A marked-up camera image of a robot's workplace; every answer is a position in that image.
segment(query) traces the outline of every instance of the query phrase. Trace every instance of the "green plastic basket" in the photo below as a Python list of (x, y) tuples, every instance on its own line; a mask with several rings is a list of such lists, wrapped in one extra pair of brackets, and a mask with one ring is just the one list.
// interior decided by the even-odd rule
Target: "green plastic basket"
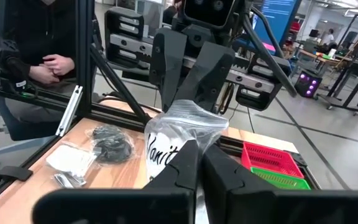
[(251, 167), (251, 172), (280, 189), (310, 190), (308, 183), (296, 177)]

